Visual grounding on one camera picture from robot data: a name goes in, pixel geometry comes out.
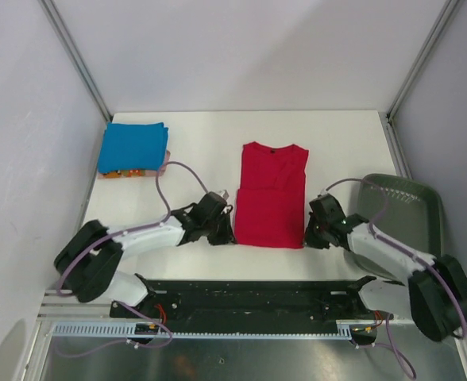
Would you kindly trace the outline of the red t shirt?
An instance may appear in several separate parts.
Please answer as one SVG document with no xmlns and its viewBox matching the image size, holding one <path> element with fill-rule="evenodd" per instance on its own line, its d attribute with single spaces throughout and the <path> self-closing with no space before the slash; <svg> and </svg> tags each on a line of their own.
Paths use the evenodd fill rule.
<svg viewBox="0 0 467 381">
<path fill-rule="evenodd" d="M 234 236 L 263 248 L 303 247 L 309 151 L 296 144 L 273 148 L 245 144 L 237 190 Z"/>
</svg>

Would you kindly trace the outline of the blue t shirt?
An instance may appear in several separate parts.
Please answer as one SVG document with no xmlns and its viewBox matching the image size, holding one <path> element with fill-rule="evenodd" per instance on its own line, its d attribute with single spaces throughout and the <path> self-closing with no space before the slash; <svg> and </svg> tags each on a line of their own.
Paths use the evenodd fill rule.
<svg viewBox="0 0 467 381">
<path fill-rule="evenodd" d="M 98 172 L 158 170 L 168 146 L 168 127 L 163 122 L 138 125 L 109 123 L 103 135 Z"/>
</svg>

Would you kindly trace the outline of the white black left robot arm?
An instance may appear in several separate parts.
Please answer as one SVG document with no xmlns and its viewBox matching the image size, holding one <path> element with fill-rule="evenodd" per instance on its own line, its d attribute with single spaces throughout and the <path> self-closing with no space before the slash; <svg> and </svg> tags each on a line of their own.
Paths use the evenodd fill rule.
<svg viewBox="0 0 467 381">
<path fill-rule="evenodd" d="M 99 220 L 87 222 L 54 259 L 59 288 L 68 289 L 81 303 L 106 297 L 123 302 L 136 316 L 150 315 L 155 298 L 140 275 L 118 269 L 119 264 L 162 248 L 179 247 L 205 237 L 209 244 L 228 244 L 222 238 L 230 226 L 228 193 L 209 191 L 197 203 L 172 210 L 162 221 L 112 229 Z"/>
</svg>

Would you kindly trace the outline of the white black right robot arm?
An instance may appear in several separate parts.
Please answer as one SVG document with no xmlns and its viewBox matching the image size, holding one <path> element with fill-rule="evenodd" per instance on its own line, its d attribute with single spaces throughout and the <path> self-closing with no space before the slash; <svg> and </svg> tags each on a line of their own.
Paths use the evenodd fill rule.
<svg viewBox="0 0 467 381">
<path fill-rule="evenodd" d="M 305 244 L 317 249 L 343 248 L 382 267 L 390 276 L 365 276 L 345 299 L 354 318 L 373 310 L 411 319 L 432 341 L 467 336 L 467 277 L 452 256 L 415 250 L 381 232 L 359 214 L 345 215 L 338 200 L 321 194 L 310 203 Z"/>
</svg>

